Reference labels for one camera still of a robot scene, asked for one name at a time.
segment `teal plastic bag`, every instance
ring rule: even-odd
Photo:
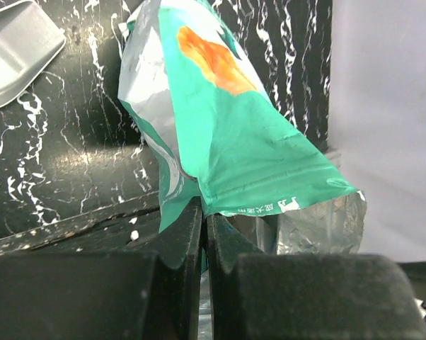
[[[160,164],[160,231],[194,196],[206,215],[265,216],[357,192],[272,106],[206,1],[146,0],[127,27],[119,99]]]

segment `black plastic part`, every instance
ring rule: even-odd
[[[193,199],[145,251],[1,257],[0,340],[196,339],[201,224]]]
[[[402,263],[400,267],[410,279],[416,297],[426,303],[426,262]]]
[[[223,217],[207,225],[215,340],[426,339],[409,281],[388,259],[264,255]]]

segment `orange food image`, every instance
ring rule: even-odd
[[[235,96],[247,91],[257,91],[238,68],[227,47],[203,40],[187,26],[180,28],[177,39],[182,53],[202,70],[208,81]]]

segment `black marble surface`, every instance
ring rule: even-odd
[[[0,8],[13,2],[0,0]],[[0,239],[79,215],[95,219],[157,192],[158,164],[116,99],[125,43],[118,24],[138,2],[39,0],[67,44],[0,109]],[[331,0],[212,4],[275,107],[325,150]]]

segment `white wall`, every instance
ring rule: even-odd
[[[333,0],[330,145],[367,194],[361,250],[426,260],[426,0]]]

